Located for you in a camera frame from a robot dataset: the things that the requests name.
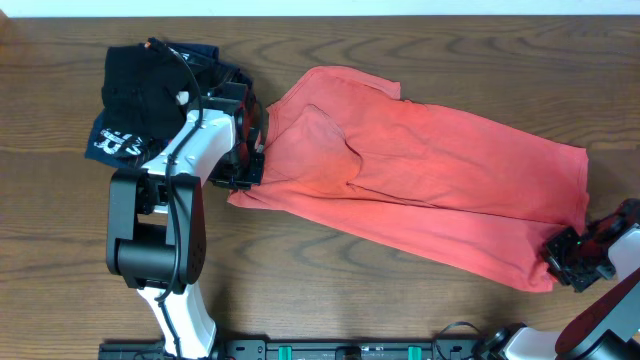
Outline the red t-shirt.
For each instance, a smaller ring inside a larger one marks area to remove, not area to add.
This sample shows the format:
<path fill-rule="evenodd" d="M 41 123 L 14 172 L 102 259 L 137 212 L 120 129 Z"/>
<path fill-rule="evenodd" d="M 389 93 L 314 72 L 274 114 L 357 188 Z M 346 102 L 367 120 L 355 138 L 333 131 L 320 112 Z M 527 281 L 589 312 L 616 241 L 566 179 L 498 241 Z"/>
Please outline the red t-shirt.
<path fill-rule="evenodd" d="M 269 109 L 262 183 L 238 207 L 281 210 L 542 293 L 540 251 L 582 228 L 588 156 L 489 119 L 405 100 L 340 66 L 310 69 Z"/>

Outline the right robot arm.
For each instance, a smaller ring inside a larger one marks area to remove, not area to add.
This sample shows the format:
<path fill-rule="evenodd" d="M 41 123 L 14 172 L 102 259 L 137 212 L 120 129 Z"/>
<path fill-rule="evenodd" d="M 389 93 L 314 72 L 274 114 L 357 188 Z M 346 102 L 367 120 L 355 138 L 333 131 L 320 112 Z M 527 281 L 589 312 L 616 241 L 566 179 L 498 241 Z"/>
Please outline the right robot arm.
<path fill-rule="evenodd" d="M 616 211 L 578 233 L 568 227 L 542 251 L 548 272 L 581 293 L 599 279 L 617 285 L 561 332 L 524 324 L 503 328 L 478 344 L 475 359 L 622 360 L 639 357 L 639 201 L 624 200 Z"/>

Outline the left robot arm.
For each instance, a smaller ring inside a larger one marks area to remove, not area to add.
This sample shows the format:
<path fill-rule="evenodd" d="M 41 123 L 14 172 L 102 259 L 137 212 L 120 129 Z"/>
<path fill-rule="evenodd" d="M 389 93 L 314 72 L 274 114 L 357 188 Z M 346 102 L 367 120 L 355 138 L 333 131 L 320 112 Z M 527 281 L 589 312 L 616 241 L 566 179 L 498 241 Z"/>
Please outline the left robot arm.
<path fill-rule="evenodd" d="M 102 359 L 215 359 L 216 323 L 198 278 L 206 257 L 203 187 L 259 185 L 266 114 L 251 86 L 227 82 L 197 100 L 174 140 L 109 190 L 106 263 L 149 304 L 158 343 L 103 344 Z"/>

